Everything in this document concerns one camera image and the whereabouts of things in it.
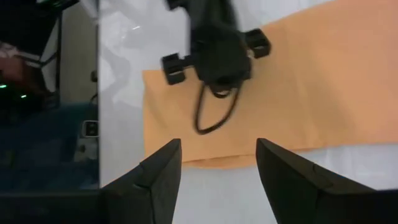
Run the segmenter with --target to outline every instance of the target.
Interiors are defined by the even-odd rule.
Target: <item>phone mount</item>
[[[162,58],[167,83],[175,85],[185,80],[184,69],[193,66],[202,81],[194,115],[198,134],[208,134],[225,124],[238,101],[243,81],[251,77],[251,57],[269,55],[271,44],[260,29],[240,32],[230,0],[167,0],[169,9],[182,7],[190,18],[190,55],[178,54]],[[231,106],[216,124],[199,127],[205,87],[213,96],[226,98],[235,89]]]

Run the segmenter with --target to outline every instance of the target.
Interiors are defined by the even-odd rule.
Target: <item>orange mat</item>
[[[231,119],[204,136],[193,129],[194,70],[174,86],[145,71],[146,156],[180,138],[186,165],[232,168],[255,163],[257,138],[292,151],[398,142],[397,11],[396,0],[337,0],[265,25],[270,56],[253,61]],[[208,91],[201,126],[230,100]]]

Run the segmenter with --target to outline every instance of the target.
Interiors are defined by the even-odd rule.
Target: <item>white surface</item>
[[[160,69],[159,60],[164,55],[186,54],[187,16],[181,9],[167,11],[164,1],[101,1],[102,186],[134,168],[144,157],[142,70]],[[234,0],[242,30],[320,2]],[[339,147],[303,156],[376,189],[398,187],[394,174],[398,146]],[[275,223],[275,218],[255,167],[184,169],[174,223]]]

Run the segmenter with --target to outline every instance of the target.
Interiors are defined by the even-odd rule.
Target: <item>black cable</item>
[[[202,101],[203,101],[203,95],[205,94],[205,88],[206,85],[204,83],[201,84],[200,87],[200,92],[199,92],[199,98],[197,101],[197,106],[196,106],[196,110],[195,110],[195,121],[194,121],[194,127],[195,127],[195,131],[198,134],[208,134],[212,131],[217,130],[218,128],[220,128],[222,125],[225,124],[225,122],[227,122],[227,120],[229,119],[229,117],[231,117],[231,114],[233,112],[233,110],[235,109],[236,106],[236,102],[238,102],[238,98],[241,92],[241,87],[242,87],[242,82],[238,85],[238,87],[236,88],[235,91],[235,95],[234,98],[232,100],[231,106],[229,107],[227,113],[224,115],[223,119],[221,119],[219,122],[217,122],[216,124],[210,126],[209,128],[205,128],[205,129],[200,129],[199,128],[199,119],[200,119],[200,113],[201,113],[201,108],[202,108]],[[232,92],[232,90],[229,90],[227,92],[227,94],[215,94],[213,93],[217,98],[225,98],[227,97],[230,93]]]

